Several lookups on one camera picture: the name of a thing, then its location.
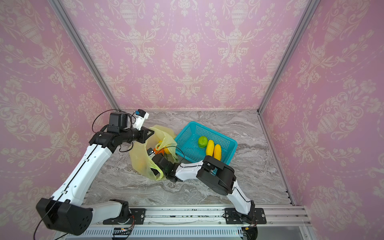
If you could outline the yellow-green plastic bag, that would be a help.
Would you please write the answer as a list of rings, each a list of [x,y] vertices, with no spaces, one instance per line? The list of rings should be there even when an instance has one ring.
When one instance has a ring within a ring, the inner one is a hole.
[[[154,125],[149,129],[154,131],[154,134],[144,144],[134,143],[129,155],[134,170],[150,180],[160,181],[165,176],[153,158],[157,153],[161,153],[172,164],[179,161],[176,154],[176,134],[172,129],[160,125]]]

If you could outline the green fruit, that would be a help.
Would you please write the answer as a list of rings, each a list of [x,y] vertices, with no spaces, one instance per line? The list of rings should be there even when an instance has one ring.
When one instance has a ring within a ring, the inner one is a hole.
[[[199,139],[198,139],[198,146],[199,146],[199,148],[202,148],[202,149],[206,148],[207,145],[208,145],[208,142],[209,142],[209,140],[208,140],[207,137],[205,137],[205,136],[199,137]]]

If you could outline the yellow banana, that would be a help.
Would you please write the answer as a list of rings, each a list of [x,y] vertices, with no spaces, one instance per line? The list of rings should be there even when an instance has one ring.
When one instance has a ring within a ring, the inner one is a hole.
[[[222,160],[222,148],[219,144],[215,145],[213,157],[218,161]]]
[[[208,145],[206,147],[206,155],[207,156],[213,156],[214,154],[214,148],[215,148],[215,143],[213,140],[209,140]]]

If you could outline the orange round fruit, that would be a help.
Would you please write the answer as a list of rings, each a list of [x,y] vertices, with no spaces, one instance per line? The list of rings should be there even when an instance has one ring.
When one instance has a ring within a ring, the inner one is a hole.
[[[160,148],[160,147],[155,147],[155,150],[154,150],[155,154],[161,154],[161,155],[164,155],[165,154],[165,149],[164,148]]]

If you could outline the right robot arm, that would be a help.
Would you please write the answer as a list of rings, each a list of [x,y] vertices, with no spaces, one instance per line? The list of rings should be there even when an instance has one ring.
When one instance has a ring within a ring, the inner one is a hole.
[[[226,196],[234,205],[243,223],[256,224],[255,203],[241,190],[235,170],[211,156],[191,164],[171,163],[162,154],[153,157],[154,163],[171,182],[199,180],[215,193]]]

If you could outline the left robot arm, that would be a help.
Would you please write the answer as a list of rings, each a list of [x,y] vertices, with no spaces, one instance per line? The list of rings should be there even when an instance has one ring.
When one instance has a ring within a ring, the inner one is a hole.
[[[87,191],[104,163],[123,143],[144,144],[155,132],[143,126],[149,113],[135,111],[110,114],[109,124],[95,132],[85,154],[75,169],[51,197],[42,198],[36,205],[41,223],[50,230],[79,236],[90,225],[112,221],[125,224],[132,218],[126,201],[84,206]]]

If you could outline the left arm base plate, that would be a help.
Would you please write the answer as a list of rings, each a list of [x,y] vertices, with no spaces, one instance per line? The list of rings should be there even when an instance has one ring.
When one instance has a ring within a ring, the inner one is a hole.
[[[104,225],[142,225],[145,220],[146,209],[133,208],[122,210],[116,218],[103,221]]]

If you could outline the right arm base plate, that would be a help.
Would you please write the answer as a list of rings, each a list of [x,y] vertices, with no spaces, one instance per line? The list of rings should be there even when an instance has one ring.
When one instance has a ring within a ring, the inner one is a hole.
[[[235,208],[226,208],[222,217],[227,225],[265,225],[267,223],[266,214],[262,208],[255,208],[247,215],[238,213]]]

